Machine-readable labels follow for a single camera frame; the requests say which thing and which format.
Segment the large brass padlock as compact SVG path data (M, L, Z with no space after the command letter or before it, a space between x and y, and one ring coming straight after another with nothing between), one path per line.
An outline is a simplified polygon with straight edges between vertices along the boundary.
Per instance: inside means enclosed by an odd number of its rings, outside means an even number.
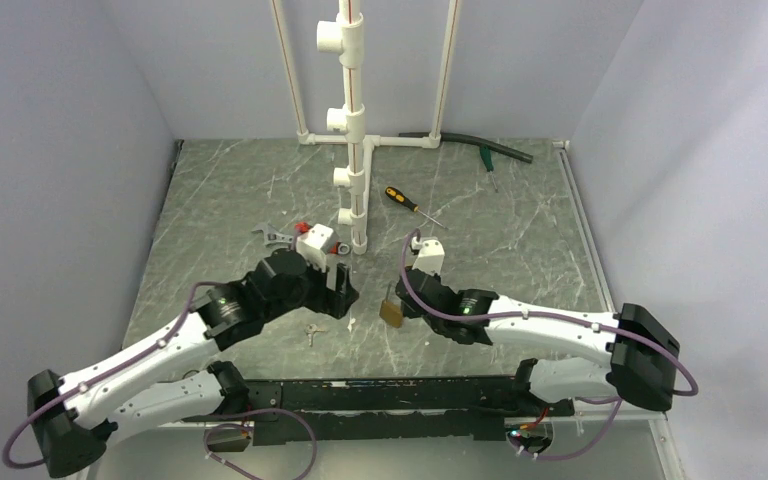
M404 322L404 316L400 303L393 302L390 299L393 284L387 285L385 295L380 303L379 318L392 328L401 328Z

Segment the silver key bunch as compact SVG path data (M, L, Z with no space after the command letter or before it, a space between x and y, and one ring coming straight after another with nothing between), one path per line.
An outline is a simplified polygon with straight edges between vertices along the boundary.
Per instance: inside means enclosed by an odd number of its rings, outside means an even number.
M319 327L318 325L315 325L315 324L308 324L305 327L305 335L307 338L308 346L310 348L313 347L314 339L317 334L327 333L327 332L328 332L327 328Z

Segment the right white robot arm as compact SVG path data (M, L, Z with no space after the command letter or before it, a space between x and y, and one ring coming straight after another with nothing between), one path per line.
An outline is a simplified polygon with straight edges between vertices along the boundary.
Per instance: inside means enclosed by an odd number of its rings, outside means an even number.
M395 293L405 317L421 318L459 344L517 344L561 354L559 360L527 360L525 379L510 391L524 415L573 398L619 398L667 412L679 393L680 344L641 305L590 313L544 308L490 290L454 291L439 276L412 269L401 273Z

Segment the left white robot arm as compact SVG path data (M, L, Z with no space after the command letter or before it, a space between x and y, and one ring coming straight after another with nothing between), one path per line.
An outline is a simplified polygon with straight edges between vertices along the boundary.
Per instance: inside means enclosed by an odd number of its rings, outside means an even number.
M213 362L177 382L166 375L297 309L340 319L358 298L348 265L320 271L288 249L239 280L198 282L178 317L143 340L84 369L46 369L29 379L28 417L8 437L2 461L15 470L44 466L50 477L64 478L143 430L191 417L235 419L252 403L232 363Z

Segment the yellow black screwdriver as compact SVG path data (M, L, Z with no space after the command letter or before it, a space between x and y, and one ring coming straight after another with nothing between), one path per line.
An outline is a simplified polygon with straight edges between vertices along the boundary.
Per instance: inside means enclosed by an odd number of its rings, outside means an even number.
M420 208L420 206L417 203L415 203L411 199L409 199L401 190L399 190L399 189L397 189L395 187L392 187L392 186L387 186L385 188L385 194L386 194L386 196L390 200L392 200L396 204L398 204L398 205L400 205L402 207L405 207L406 209L408 209L409 211L411 211L413 213L420 214L423 217L425 217L426 219L428 219L431 222L433 222L435 225L437 225L437 226L439 226L439 227L441 227L443 229L446 229L446 226L444 226L442 223L440 223L437 219L435 219L431 215L425 213Z

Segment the green screwdriver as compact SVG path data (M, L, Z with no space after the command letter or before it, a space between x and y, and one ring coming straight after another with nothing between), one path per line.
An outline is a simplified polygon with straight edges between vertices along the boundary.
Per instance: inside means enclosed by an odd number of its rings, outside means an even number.
M488 177L491 180L491 184L493 186L493 189L496 193L499 192L499 187L497 184L497 180L494 173L494 164L492 161L492 151L487 146L480 146L479 147L479 156L480 159L485 167L485 170L488 174Z

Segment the red handled adjustable wrench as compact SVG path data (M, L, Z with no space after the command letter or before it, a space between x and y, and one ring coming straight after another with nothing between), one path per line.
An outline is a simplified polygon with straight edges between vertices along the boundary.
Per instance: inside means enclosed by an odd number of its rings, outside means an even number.
M265 246L289 246L292 243L293 236L280 232L269 223L259 223L252 230L252 233L260 233L263 236ZM331 249L331 254L346 256L352 253L352 247L348 243L338 241Z

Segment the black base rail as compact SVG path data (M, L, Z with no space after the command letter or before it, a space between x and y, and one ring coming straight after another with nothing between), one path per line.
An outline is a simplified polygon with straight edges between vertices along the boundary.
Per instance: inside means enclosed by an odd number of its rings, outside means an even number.
M246 402L188 422L250 412L257 446L320 441L469 437L501 441L514 424L571 417L569 400L547 404L507 375L249 380Z

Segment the white PVC pipe frame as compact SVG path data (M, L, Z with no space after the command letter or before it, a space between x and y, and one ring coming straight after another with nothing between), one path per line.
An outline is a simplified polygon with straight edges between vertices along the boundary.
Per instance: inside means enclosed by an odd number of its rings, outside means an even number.
M344 145L347 148L347 165L334 169L332 174L332 185L345 189L350 198L349 206L338 211L337 221L340 225L350 228L349 243L352 251L362 255L367 251L369 241L367 224L374 150L381 146L436 149L442 142L442 120L461 3L451 1L448 6L432 127L429 133L417 138L381 136L367 132L362 86L365 18L359 1L339 1L336 17L331 21L317 23L316 48L321 53L337 56L342 69L344 102L342 106L330 108L326 112L326 127L330 131L329 134L312 132L305 118L301 83L296 73L296 62L284 5L281 1L271 0L269 6L277 34L281 63L289 87L298 143Z

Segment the aluminium frame rail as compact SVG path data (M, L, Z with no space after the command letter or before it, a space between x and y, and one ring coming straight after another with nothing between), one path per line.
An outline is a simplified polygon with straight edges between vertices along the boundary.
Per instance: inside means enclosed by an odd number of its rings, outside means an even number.
M566 414L306 411L172 423L136 435L82 479L682 479L661 414L575 403Z

